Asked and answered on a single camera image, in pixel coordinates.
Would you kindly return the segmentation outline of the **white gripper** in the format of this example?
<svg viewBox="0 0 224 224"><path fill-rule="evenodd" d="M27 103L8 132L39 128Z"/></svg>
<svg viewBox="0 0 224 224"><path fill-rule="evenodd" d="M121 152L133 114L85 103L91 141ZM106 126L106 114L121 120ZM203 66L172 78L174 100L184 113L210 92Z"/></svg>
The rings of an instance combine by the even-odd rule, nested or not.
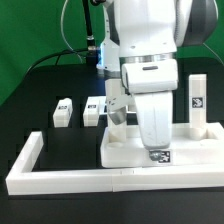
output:
<svg viewBox="0 0 224 224"><path fill-rule="evenodd" d="M115 125L126 120L125 107L134 101L140 136L152 161L162 158L161 150L172 136L173 90L178 86L175 59L156 62L125 63L121 67L122 84L127 94L107 100L107 111Z"/></svg>

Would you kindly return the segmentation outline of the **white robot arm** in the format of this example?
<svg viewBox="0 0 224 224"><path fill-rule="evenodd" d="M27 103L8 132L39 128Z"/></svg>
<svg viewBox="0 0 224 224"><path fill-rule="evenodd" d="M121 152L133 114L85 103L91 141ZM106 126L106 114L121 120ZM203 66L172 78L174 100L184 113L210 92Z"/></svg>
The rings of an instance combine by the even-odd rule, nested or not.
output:
<svg viewBox="0 0 224 224"><path fill-rule="evenodd" d="M110 136L126 129L127 106L135 106L141 141L158 161L170 146L173 92L178 88L174 54L182 46L201 45L218 20L216 0L101 0L105 9L105 70Z"/></svg>

